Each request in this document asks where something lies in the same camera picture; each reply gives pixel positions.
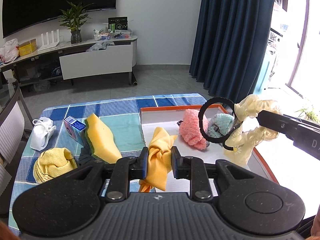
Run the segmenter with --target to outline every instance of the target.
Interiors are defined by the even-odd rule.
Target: black ring
[[[231,100],[227,99],[227,98],[222,98],[222,97],[214,97],[214,98],[210,98],[207,102],[205,102],[202,107],[200,108],[199,114],[198,114],[198,118],[199,118],[199,128],[200,128],[200,133],[202,134],[202,136],[209,142],[212,143],[222,143],[223,147],[229,151],[233,151],[233,147],[229,147],[225,145],[225,141],[230,137],[231,133],[235,130],[235,127],[231,130],[231,132],[229,132],[228,134],[226,134],[223,137],[220,138],[213,138],[211,136],[208,136],[205,131],[203,130],[203,116],[204,116],[204,112],[207,110],[207,108],[213,104],[216,103],[223,103],[228,105],[231,109],[232,109],[232,113],[234,115],[235,118],[237,118],[236,113],[235,113],[235,103],[232,102]]]

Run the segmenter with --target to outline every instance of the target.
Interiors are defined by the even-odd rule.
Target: tablecloth
[[[159,106],[202,105],[206,100],[199,94],[158,95],[134,98],[110,99],[104,101],[87,102],[66,106],[46,108],[41,116],[53,120],[57,130],[49,140],[48,150],[53,147],[66,147],[75,156],[77,161],[81,145],[67,133],[63,119],[71,115],[84,123],[90,114],[95,113],[113,132],[115,143],[123,157],[139,156],[145,142],[140,124],[140,108]],[[12,205],[15,199],[24,191],[37,185],[33,177],[33,166],[41,152],[30,148],[30,139],[22,153],[17,176],[14,181],[10,210],[9,228],[19,235],[19,230],[12,215]],[[139,190],[139,181],[131,181],[130,191]]]

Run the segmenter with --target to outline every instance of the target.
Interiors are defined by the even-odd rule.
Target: tv cabinet
[[[37,83],[42,80],[71,79],[109,73],[127,72],[131,84],[132,67],[136,65],[137,36],[127,39],[112,39],[115,46],[106,50],[85,52],[95,40],[83,41],[77,44],[70,42],[59,44],[54,48],[35,51],[13,62],[0,66],[0,71],[9,69],[14,71],[14,76],[20,86]],[[61,66],[62,74],[52,76],[51,70]]]

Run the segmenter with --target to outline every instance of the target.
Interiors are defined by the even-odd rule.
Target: curtain
[[[210,95],[240,102],[254,90],[274,0],[202,0],[190,74]]]

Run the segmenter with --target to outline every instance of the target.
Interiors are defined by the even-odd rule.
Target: green plant
[[[61,16],[62,21],[60,21],[63,23],[60,24],[60,26],[68,27],[71,31],[78,31],[87,19],[90,18],[88,14],[85,13],[86,7],[90,4],[83,5],[82,2],[80,2],[78,5],[75,5],[68,1],[67,3],[71,5],[71,8],[66,11],[60,10],[63,13]]]
[[[311,107],[312,107],[311,109],[309,107],[303,107],[300,110],[296,111],[296,112],[301,112],[298,117],[302,117],[303,114],[305,114],[308,121],[320,123],[318,113],[316,112],[313,106]]]

